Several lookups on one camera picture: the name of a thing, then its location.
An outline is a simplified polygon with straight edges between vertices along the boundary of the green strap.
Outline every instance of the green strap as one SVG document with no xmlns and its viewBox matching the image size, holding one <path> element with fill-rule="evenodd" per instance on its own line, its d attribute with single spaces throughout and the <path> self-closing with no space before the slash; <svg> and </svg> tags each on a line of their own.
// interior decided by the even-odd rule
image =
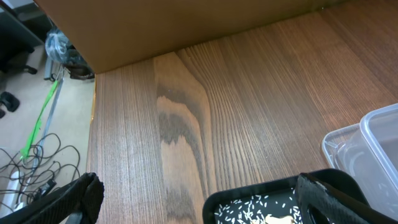
<svg viewBox="0 0 398 224">
<path fill-rule="evenodd" d="M 42 114 L 44 112 L 44 109 L 47 106 L 47 104 L 49 103 L 49 101 L 51 100 L 52 96 L 54 95 L 54 92 L 57 89 L 57 86 L 58 86 L 58 80 L 56 80 L 54 82 L 54 84 L 51 86 L 50 92 L 47 94 L 47 97 L 45 98 L 42 110 L 40 111 L 39 117 L 37 118 L 35 127 L 32 130 L 29 137 L 27 138 L 25 147 L 23 147 L 21 149 L 21 154 L 22 154 L 21 159 L 26 159 L 27 156 L 29 155 L 30 146 L 36 140 L 37 133 L 39 133 L 39 129 L 42 126 Z"/>
</svg>

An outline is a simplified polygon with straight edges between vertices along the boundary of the brown cardboard panel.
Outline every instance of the brown cardboard panel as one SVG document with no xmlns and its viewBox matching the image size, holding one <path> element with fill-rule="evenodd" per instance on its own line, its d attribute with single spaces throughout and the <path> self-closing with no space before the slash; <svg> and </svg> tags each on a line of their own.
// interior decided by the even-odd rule
<svg viewBox="0 0 398 224">
<path fill-rule="evenodd" d="M 97 73 L 342 0 L 35 0 Z"/>
</svg>

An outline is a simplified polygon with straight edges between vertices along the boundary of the wood grain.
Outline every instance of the wood grain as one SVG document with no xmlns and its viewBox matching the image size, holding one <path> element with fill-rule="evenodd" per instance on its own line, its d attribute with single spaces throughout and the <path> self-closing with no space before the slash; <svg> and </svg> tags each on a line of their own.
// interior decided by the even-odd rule
<svg viewBox="0 0 398 224">
<path fill-rule="evenodd" d="M 212 193 L 326 168 L 325 134 L 397 102 L 397 9 L 351 1 L 99 74 L 99 223 L 201 223 Z"/>
</svg>

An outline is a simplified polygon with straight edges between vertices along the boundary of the clear plastic container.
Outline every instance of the clear plastic container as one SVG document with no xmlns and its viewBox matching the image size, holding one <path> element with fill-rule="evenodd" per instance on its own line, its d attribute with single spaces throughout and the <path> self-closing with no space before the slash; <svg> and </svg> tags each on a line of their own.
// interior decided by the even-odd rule
<svg viewBox="0 0 398 224">
<path fill-rule="evenodd" d="M 398 220 L 398 103 L 328 133 L 322 149 L 329 165 L 355 179 L 373 209 Z"/>
</svg>

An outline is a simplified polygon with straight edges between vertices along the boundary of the container rim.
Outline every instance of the container rim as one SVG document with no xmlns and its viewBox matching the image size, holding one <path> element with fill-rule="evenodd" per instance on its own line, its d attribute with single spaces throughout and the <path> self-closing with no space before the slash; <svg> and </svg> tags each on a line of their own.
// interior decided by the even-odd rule
<svg viewBox="0 0 398 224">
<path fill-rule="evenodd" d="M 384 149 L 381 147 L 379 141 L 373 135 L 373 132 L 369 127 L 369 122 L 374 116 L 383 113 L 389 113 L 395 110 L 398 110 L 398 103 L 371 111 L 361 119 L 359 127 L 362 135 L 364 136 L 364 140 L 369 144 L 369 146 L 373 150 L 373 153 L 379 160 L 380 165 L 383 167 L 384 171 L 391 179 L 394 187 L 398 190 L 398 171 L 391 162 L 391 160 L 387 157 L 387 154 L 384 152 Z"/>
</svg>

